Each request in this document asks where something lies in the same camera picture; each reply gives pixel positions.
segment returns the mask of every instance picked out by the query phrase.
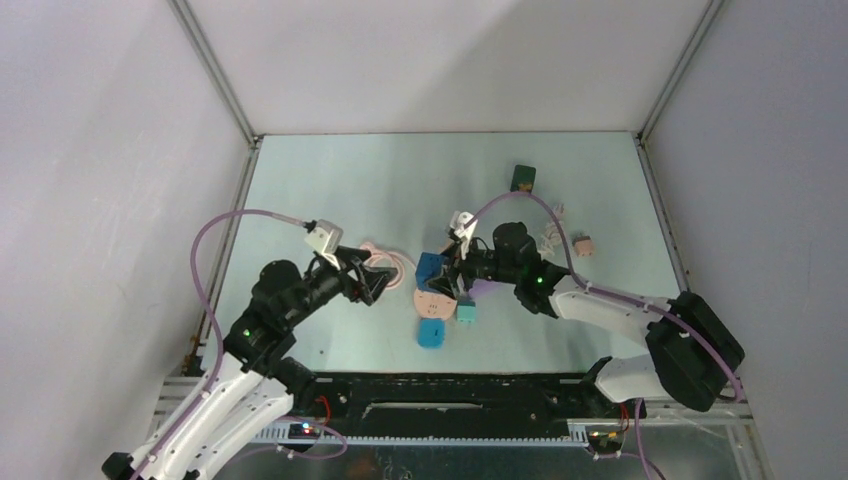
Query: cyan cube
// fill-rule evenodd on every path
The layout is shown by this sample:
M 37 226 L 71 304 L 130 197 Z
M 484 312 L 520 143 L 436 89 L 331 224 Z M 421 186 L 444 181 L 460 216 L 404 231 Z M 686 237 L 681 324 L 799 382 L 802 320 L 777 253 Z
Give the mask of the cyan cube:
M 445 322 L 440 318 L 422 318 L 418 324 L 418 345 L 439 348 L 445 343 Z
M 445 257 L 435 254 L 423 252 L 418 259 L 418 266 L 415 267 L 415 282 L 418 284 L 418 289 L 422 292 L 438 293 L 427 286 L 427 280 L 435 277 L 442 271 L 442 264 Z
M 456 305 L 456 320 L 460 323 L 474 323 L 477 321 L 477 306 L 470 298 L 462 298 Z

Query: pink object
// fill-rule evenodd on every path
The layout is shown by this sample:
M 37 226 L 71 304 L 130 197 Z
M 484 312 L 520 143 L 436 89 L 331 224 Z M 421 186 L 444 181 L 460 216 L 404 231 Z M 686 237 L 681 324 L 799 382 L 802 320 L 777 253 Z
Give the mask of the pink object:
M 595 253 L 595 244 L 588 236 L 577 237 L 574 239 L 574 252 L 578 257 L 588 257 Z
M 440 293 L 422 292 L 417 288 L 412 295 L 412 304 L 421 318 L 447 320 L 456 311 L 456 300 Z
M 406 276 L 406 268 L 403 266 L 403 261 L 406 260 L 412 265 L 412 269 L 415 270 L 415 261 L 409 258 L 409 255 L 399 252 L 396 250 L 383 250 L 378 248 L 371 242 L 365 242 L 359 246 L 360 250 L 368 250 L 371 252 L 371 258 L 365 260 L 365 265 L 369 267 L 373 267 L 382 260 L 388 260 L 392 267 L 396 268 L 398 271 L 397 276 L 386 285 L 386 290 L 394 290 L 403 282 L 403 278 Z

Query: teal block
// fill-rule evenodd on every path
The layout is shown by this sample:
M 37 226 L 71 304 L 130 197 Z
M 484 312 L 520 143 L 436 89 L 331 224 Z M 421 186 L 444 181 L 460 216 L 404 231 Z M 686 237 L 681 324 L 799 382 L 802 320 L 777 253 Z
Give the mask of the teal block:
M 461 323 L 477 321 L 477 307 L 471 300 L 460 300 L 456 306 L 456 320 Z
M 445 343 L 445 322 L 440 318 L 422 318 L 418 324 L 418 345 L 439 348 Z

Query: purple object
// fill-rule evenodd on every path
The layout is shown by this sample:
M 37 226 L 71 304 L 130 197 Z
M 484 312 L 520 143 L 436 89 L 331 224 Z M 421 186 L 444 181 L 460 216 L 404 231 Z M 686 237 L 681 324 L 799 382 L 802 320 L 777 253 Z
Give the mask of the purple object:
M 501 284 L 498 282 L 490 282 L 488 280 L 474 280 L 474 286 L 471 287 L 471 290 L 468 291 L 468 296 L 477 300 L 483 295 L 486 295 L 487 293 L 492 293 L 500 287 Z

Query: white plastic piece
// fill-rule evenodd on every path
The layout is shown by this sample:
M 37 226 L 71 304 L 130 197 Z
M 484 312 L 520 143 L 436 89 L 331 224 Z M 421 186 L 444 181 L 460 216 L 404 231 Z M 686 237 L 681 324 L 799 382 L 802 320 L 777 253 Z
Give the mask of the white plastic piece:
M 545 228 L 542 233 L 539 234 L 539 254 L 542 255 L 543 259 L 551 259 L 556 256 L 555 248 L 560 246 L 564 241 L 562 237 L 559 236 L 559 229 L 557 229 L 557 223 L 562 226 L 562 219 L 565 216 L 565 206 L 563 204 L 558 203 L 552 207 L 554 211 L 554 216 L 556 216 L 556 223 L 553 220 L 549 220 L 547 224 L 545 224 Z
M 344 230 L 338 225 L 327 220 L 318 220 L 315 222 L 315 228 L 306 235 L 304 240 L 315 253 L 330 262 L 336 270 L 341 270 L 341 264 L 335 253 L 343 234 Z
M 471 239 L 474 237 L 474 230 L 477 228 L 477 220 L 468 224 L 472 218 L 474 218 L 474 214 L 472 213 L 456 211 L 453 212 L 453 217 L 449 224 L 454 235 L 459 237 L 459 252 L 463 260 L 468 255 L 468 248 L 471 246 Z
M 633 398 L 668 398 L 650 355 L 614 358 L 598 372 L 595 386 L 613 403 Z
M 592 288 L 596 290 L 599 287 L 593 285 Z M 603 288 L 626 295 L 625 292 Z M 566 275 L 551 295 L 551 306 L 561 318 L 597 325 L 604 330 L 624 335 L 635 344 L 647 348 L 645 336 L 648 334 L 648 324 L 659 321 L 661 315 L 645 312 L 641 306 L 604 297 L 595 293 L 595 290 L 588 292 L 578 287 L 574 278 Z M 666 299 L 651 298 L 645 301 L 670 308 Z
M 141 478 L 156 478 L 157 480 L 183 480 L 186 471 L 194 459 L 200 446 L 207 437 L 221 424 L 232 408 L 262 381 L 262 376 L 255 372 L 241 371 L 242 363 L 230 354 L 224 354 L 218 381 L 213 386 L 209 396 L 202 400 L 192 414 L 177 429 L 174 435 L 162 446 L 155 462 L 148 464 L 141 472 Z M 165 430 L 170 428 L 176 419 L 188 408 L 188 405 L 200 393 L 203 382 L 198 383 L 191 395 L 177 408 L 165 424 L 150 437 L 147 442 L 132 453 L 133 468 L 138 468 L 142 458 L 151 454 L 151 449 Z
M 195 452 L 197 455 L 188 471 L 196 470 L 197 480 L 215 478 L 257 433 L 291 411 L 293 404 L 294 397 L 286 392 L 285 385 L 276 380 L 263 381 L 203 443 L 206 448 Z
M 668 299 L 659 297 L 639 297 L 641 305 L 636 306 L 603 296 L 593 290 L 580 288 L 571 276 L 563 277 L 551 295 L 551 306 L 561 318 L 590 323 L 609 332 L 630 339 L 636 345 L 648 348 L 645 337 L 648 324 L 658 322 L 662 315 L 649 311 L 645 305 L 670 308 Z M 603 287 L 604 290 L 622 295 L 625 292 Z M 666 398 L 668 393 L 662 387 L 650 355 L 609 361 L 595 381 L 598 390 L 613 403 L 621 403 L 633 398 Z

